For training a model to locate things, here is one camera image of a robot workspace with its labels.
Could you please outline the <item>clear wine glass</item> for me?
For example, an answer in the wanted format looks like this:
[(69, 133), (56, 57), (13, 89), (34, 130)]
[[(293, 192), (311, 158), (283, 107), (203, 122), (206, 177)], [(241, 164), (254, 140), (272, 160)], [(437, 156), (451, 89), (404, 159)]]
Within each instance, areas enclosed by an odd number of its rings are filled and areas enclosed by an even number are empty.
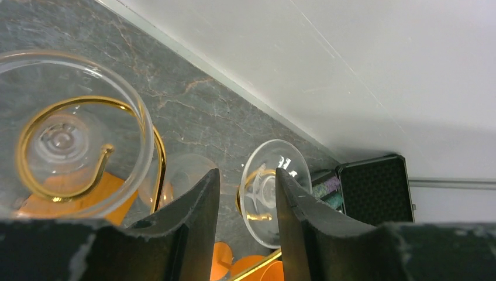
[[(128, 104), (136, 116), (105, 104), (74, 104), (54, 112), (32, 134), (28, 162), (47, 189), (71, 192), (88, 184), (104, 143), (114, 146), (98, 187), (56, 203), (33, 194), (16, 165), (23, 129), (62, 100), (95, 95)], [(99, 64), (55, 50), (1, 54), (1, 217), (104, 218), (121, 224), (154, 155), (150, 115), (135, 89)]]
[[(161, 190), (154, 176), (157, 161), (138, 189), (141, 201), (151, 207), (158, 203), (164, 207), (185, 194), (208, 171), (217, 165), (197, 154), (174, 155), (166, 166)], [(273, 139), (262, 143), (248, 158), (235, 196), (237, 209), (247, 230), (262, 246), (270, 249), (280, 247), (275, 181), (276, 170), (283, 169), (307, 192), (312, 191), (308, 165), (301, 152), (291, 143)]]

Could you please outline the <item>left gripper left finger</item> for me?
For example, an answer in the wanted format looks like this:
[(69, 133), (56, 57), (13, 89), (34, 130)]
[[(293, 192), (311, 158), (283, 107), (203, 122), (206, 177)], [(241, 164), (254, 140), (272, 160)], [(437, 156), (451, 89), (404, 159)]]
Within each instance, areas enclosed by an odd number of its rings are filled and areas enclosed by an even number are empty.
[(220, 172), (121, 228), (103, 219), (1, 221), (2, 280), (208, 280)]

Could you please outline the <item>orange plastic wine glass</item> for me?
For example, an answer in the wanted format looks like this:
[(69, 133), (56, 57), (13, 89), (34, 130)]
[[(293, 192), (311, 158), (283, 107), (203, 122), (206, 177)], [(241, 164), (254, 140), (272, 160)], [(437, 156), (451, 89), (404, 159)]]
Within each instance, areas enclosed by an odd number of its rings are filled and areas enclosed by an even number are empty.
[(224, 278), (231, 268), (232, 260), (231, 247), (225, 242), (216, 242), (212, 254), (210, 281)]

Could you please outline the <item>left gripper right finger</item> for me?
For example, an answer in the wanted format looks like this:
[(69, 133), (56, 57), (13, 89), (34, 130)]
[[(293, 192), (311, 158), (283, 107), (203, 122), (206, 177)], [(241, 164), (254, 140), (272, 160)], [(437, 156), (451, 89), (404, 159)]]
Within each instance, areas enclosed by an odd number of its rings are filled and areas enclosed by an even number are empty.
[(286, 280), (494, 280), (495, 224), (387, 222), (348, 217), (275, 174)]

